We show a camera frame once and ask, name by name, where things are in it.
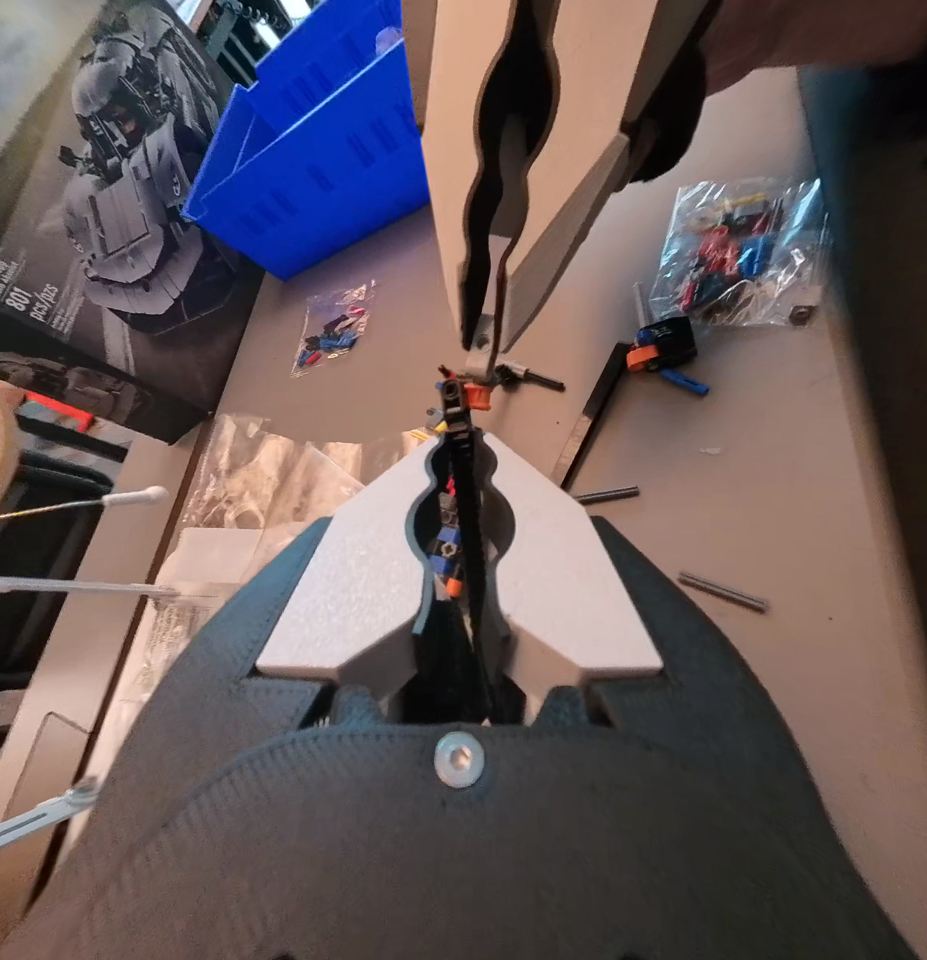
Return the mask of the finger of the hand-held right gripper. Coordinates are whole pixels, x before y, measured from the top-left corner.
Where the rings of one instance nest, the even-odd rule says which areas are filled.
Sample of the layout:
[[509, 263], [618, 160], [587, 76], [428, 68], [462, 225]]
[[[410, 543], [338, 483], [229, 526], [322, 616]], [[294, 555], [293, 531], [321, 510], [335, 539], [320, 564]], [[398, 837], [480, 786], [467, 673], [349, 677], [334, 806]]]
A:
[[519, 333], [505, 320], [505, 255], [526, 221], [526, 4], [402, 2], [414, 117], [461, 346]]
[[625, 108], [658, 2], [560, 2], [547, 53], [558, 90], [526, 174], [527, 210], [499, 264], [500, 349], [538, 316], [623, 171]]

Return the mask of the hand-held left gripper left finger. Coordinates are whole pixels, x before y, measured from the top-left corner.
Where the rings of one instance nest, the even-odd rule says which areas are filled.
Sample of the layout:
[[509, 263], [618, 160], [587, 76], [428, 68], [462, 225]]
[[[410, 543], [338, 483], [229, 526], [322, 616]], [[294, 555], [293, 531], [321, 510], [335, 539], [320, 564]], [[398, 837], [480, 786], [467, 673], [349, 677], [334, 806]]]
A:
[[432, 489], [430, 438], [338, 507], [301, 573], [256, 669], [279, 679], [405, 685], [413, 630], [432, 576], [412, 515]]

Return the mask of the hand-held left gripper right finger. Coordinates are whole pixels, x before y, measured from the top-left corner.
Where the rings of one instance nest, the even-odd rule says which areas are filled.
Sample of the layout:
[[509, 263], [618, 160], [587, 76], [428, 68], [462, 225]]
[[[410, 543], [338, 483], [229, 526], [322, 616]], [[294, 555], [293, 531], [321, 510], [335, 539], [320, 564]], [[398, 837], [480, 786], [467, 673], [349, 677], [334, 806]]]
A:
[[483, 433], [481, 525], [502, 670], [518, 687], [650, 677], [662, 657], [586, 509]]

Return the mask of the black lego rack assembly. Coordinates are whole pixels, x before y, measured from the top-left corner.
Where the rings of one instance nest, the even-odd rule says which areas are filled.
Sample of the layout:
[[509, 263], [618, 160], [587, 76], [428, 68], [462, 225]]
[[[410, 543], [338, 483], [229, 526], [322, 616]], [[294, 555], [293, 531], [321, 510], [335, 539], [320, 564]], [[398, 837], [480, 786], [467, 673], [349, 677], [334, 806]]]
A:
[[489, 387], [500, 341], [494, 317], [477, 320], [463, 371], [441, 367], [443, 419], [441, 445], [446, 449], [455, 483], [461, 564], [466, 591], [472, 656], [480, 690], [483, 719], [491, 725], [507, 720], [506, 698], [493, 654], [499, 636], [494, 632], [488, 576], [489, 541], [484, 530], [484, 492], [487, 472], [482, 461], [483, 437], [472, 420], [468, 387]]

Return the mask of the large clear bag lego pieces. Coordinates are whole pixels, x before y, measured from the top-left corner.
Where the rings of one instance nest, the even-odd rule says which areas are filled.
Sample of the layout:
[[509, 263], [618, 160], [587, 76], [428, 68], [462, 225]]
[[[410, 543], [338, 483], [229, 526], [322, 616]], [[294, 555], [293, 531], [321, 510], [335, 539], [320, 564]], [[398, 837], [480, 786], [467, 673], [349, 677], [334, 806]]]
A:
[[790, 328], [819, 309], [830, 252], [821, 180], [750, 177], [680, 187], [649, 293], [652, 318], [700, 327]]

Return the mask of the black orange blue lego subassembly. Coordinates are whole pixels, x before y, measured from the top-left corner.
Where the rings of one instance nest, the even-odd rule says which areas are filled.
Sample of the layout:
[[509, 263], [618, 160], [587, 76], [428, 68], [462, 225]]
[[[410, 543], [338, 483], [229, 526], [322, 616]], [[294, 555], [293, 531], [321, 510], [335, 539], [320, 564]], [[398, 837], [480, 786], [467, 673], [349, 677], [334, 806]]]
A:
[[625, 355], [630, 374], [654, 374], [673, 387], [704, 398], [710, 387], [683, 372], [698, 356], [692, 323], [686, 316], [653, 319], [639, 282], [633, 285], [638, 327]]

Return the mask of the long black lego beam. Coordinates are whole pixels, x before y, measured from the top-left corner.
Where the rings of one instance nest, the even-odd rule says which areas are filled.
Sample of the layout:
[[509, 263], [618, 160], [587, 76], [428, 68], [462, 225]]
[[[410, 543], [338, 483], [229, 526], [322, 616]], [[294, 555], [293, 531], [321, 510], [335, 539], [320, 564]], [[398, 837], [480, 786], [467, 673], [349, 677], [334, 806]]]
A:
[[628, 370], [631, 342], [617, 342], [573, 423], [551, 473], [553, 483], [569, 492], [607, 413], [614, 393]]

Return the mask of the black lego axle pin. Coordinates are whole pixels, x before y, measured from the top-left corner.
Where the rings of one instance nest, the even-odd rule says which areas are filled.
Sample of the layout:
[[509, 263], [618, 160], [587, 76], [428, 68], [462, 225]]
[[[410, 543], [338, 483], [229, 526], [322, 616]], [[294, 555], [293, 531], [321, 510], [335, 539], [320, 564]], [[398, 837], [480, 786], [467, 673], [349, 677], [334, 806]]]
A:
[[533, 385], [542, 389], [563, 393], [566, 384], [558, 379], [539, 373], [529, 366], [516, 362], [503, 362], [495, 366], [495, 377], [499, 385], [506, 390], [517, 390], [522, 385]]

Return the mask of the small clear bag lego pieces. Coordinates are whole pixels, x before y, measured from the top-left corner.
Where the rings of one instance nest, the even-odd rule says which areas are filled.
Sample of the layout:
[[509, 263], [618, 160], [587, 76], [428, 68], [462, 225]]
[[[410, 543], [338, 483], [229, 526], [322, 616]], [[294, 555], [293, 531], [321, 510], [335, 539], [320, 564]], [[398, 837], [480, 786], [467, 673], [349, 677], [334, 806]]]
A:
[[374, 311], [375, 280], [307, 297], [290, 376], [301, 378], [351, 354], [366, 333]]

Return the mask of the lego set box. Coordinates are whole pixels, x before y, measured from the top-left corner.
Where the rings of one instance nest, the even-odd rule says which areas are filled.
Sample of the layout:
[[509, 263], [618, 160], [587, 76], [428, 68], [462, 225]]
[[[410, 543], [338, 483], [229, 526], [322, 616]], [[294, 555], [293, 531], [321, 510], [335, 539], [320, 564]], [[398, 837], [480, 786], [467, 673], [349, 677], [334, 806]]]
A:
[[0, 381], [172, 444], [263, 274], [185, 214], [232, 83], [167, 2], [0, 1]]

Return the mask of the person's right hand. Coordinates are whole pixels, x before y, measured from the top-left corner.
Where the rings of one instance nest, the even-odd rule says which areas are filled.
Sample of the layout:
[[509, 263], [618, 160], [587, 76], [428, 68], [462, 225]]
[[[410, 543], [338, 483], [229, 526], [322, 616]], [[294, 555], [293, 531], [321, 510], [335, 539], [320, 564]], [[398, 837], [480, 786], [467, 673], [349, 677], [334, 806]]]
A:
[[927, 48], [927, 1], [725, 1], [700, 42], [708, 94], [764, 68], [893, 66]]

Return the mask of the empty clear plastic bags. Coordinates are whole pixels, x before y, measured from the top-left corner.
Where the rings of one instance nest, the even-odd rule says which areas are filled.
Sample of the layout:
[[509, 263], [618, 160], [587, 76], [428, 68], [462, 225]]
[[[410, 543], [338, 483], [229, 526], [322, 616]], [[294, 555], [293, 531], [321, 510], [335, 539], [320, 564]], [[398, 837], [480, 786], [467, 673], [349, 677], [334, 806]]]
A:
[[298, 442], [256, 416], [221, 416], [147, 599], [99, 746], [111, 757], [170, 667], [237, 589], [364, 486], [360, 443]]

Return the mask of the blue plastic bin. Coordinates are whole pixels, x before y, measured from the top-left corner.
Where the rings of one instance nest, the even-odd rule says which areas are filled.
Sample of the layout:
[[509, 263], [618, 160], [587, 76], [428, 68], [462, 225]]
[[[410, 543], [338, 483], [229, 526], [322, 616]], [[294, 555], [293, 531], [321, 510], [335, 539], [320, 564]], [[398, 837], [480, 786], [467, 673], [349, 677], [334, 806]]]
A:
[[260, 83], [276, 86], [303, 75], [330, 93], [377, 58], [377, 36], [401, 28], [399, 1], [327, 1], [257, 65]]
[[275, 131], [236, 86], [183, 216], [278, 279], [429, 202], [399, 40], [319, 106]]

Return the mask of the white slotted bracket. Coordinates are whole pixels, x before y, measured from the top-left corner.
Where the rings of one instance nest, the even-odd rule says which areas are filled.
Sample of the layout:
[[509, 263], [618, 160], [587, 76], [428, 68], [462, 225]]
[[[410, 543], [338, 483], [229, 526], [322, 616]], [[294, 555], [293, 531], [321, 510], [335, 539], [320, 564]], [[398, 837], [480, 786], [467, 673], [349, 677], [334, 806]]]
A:
[[95, 776], [87, 776], [64, 793], [0, 822], [0, 849], [92, 809], [99, 793], [100, 781]]
[[115, 583], [5, 576], [0, 576], [0, 594], [128, 594], [159, 599], [173, 599], [182, 595], [170, 586], [153, 583]]

